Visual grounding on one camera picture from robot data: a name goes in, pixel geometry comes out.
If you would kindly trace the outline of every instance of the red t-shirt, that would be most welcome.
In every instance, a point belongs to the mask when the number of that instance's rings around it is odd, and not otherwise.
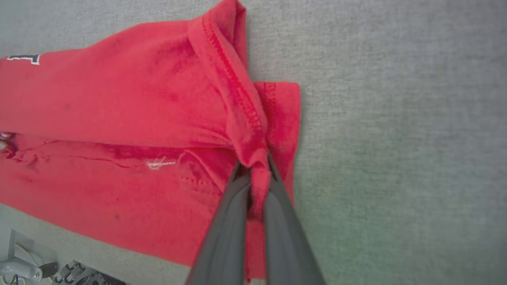
[[[268,149],[292,197],[299,87],[248,78],[244,7],[0,59],[0,202],[191,265],[236,160],[252,167],[246,277],[265,276]]]

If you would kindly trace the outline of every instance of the fabric fold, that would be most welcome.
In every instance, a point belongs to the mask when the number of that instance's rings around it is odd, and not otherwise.
[[[245,19],[225,0],[85,49],[0,59],[0,131],[17,150],[0,157],[0,202],[191,265],[239,159],[253,179],[246,277],[263,278],[267,154],[292,199],[299,86],[249,79]]]

